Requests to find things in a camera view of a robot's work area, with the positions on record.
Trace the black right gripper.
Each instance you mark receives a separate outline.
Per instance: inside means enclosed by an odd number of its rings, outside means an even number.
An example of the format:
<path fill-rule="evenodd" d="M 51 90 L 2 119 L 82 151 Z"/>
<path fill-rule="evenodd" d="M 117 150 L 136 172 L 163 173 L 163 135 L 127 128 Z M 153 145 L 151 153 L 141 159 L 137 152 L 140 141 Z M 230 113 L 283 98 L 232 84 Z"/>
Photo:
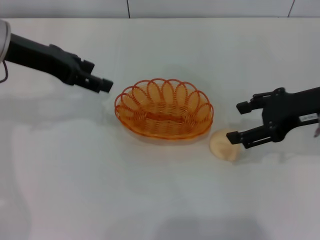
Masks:
<path fill-rule="evenodd" d="M 320 117 L 320 89 L 318 87 L 288 93 L 284 88 L 255 93 L 250 101 L 236 105 L 241 115 L 262 109 L 263 125 L 246 131 L 226 134 L 232 145 L 242 144 L 246 149 L 269 142 L 281 142 L 291 130 L 318 124 Z"/>

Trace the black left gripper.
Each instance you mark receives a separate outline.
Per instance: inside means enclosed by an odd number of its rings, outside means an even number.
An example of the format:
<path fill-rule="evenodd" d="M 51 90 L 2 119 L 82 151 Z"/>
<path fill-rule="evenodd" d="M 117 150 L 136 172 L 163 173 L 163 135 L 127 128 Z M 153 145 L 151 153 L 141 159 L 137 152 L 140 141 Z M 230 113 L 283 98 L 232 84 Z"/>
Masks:
<path fill-rule="evenodd" d="M 12 34 L 6 61 L 48 73 L 67 85 L 77 85 L 95 93 L 109 93 L 113 82 L 92 74 L 95 64 L 81 60 L 54 45 L 43 45 Z"/>

